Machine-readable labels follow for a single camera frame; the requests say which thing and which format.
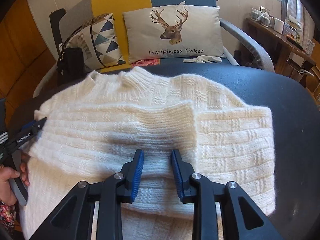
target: gray armrest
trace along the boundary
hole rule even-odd
[[[253,38],[224,19],[220,19],[220,25],[232,36],[237,38],[253,54],[261,69],[271,72],[275,71],[269,54]]]

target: triangle pattern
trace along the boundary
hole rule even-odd
[[[104,32],[104,31],[112,30],[112,29],[113,29],[113,24],[109,21],[106,21],[106,23],[104,24],[104,26],[102,27],[100,32]]]
[[[109,57],[113,57],[113,58],[119,58],[119,57],[121,57],[120,49],[114,49],[114,50],[106,53],[106,55],[108,55]]]
[[[103,63],[104,65],[107,65],[108,63],[111,63],[111,62],[113,62],[113,61],[115,61],[115,59],[112,58],[112,57],[109,57],[109,56],[107,56],[107,55],[104,55],[104,57],[103,57],[103,59],[102,59],[102,63]]]
[[[104,55],[99,56],[99,59],[100,59],[102,65],[104,65],[104,64],[103,64],[103,58],[104,58]]]
[[[119,62],[118,62],[118,65],[123,65],[123,64],[125,64],[126,62],[124,61],[124,60],[119,60]]]
[[[118,49],[118,48],[119,48],[118,43],[116,43],[115,41],[111,41],[106,53],[113,51],[115,49]]]
[[[107,30],[107,31],[103,31],[103,32],[99,32],[99,34],[103,37],[106,37],[108,39],[111,39],[111,37],[113,36],[114,30]]]
[[[109,41],[109,39],[107,39],[106,37],[103,37],[102,35],[98,34],[94,44],[95,44],[95,46],[97,46],[97,45],[99,45],[101,43],[104,43],[106,41]]]
[[[100,21],[100,22],[96,22],[95,24],[91,25],[92,31],[94,31],[95,33],[99,33],[101,28],[105,25],[105,20],[104,21]]]
[[[94,35],[92,35],[94,41],[96,41],[96,38],[98,37],[98,35],[99,35],[99,34],[97,34],[97,33],[94,34]]]
[[[97,56],[100,57],[101,55],[103,55],[103,53],[101,53],[100,51],[97,51]]]
[[[110,42],[111,42],[111,40],[95,46],[96,50],[101,52],[102,54],[106,54],[106,50],[108,49]]]

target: antler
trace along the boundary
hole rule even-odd
[[[158,22],[154,22],[154,23],[160,23],[166,27],[168,27],[169,25],[160,17],[160,14],[163,12],[163,10],[161,12],[158,12],[158,10],[156,11],[153,11],[153,13],[158,17],[157,19],[155,17],[152,16],[152,13],[150,13],[150,18],[155,20],[155,21],[158,21]]]
[[[174,26],[175,28],[178,27],[178,26],[180,26],[180,25],[182,25],[182,24],[184,24],[184,23],[186,22],[186,20],[188,19],[188,14],[189,14],[189,13],[188,13],[188,11],[187,11],[186,8],[184,8],[184,9],[186,10],[185,13],[184,13],[184,12],[180,12],[180,11],[178,11],[178,10],[176,9],[176,11],[177,11],[179,14],[181,14],[184,19],[181,20],[180,17],[179,17],[178,15],[176,15],[176,16],[178,17],[178,19],[179,19],[180,22],[175,21],[176,23],[178,23],[177,25]]]

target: wooden table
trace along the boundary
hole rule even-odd
[[[276,49],[276,55],[273,57],[275,63],[275,72],[278,74],[284,74],[286,69],[288,69],[288,59],[289,55],[291,52],[294,54],[302,57],[306,61],[302,65],[302,69],[305,69],[307,71],[310,71],[313,66],[316,65],[316,62],[308,56],[304,51],[300,50],[297,48],[294,44],[291,42],[287,41],[287,37],[285,35],[282,35],[278,32],[276,32],[273,28],[271,27],[264,27],[260,23],[253,21],[252,19],[247,19],[247,23],[249,26],[249,35],[256,39],[257,37],[257,31],[262,31],[263,33],[269,35],[272,37],[272,39],[276,40],[278,42],[277,44],[277,49]],[[301,80],[301,75],[297,71],[294,71],[292,69],[291,73],[289,76],[298,82]]]

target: deer pillow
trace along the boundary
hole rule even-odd
[[[220,7],[168,5],[124,12],[129,62],[223,54]]]

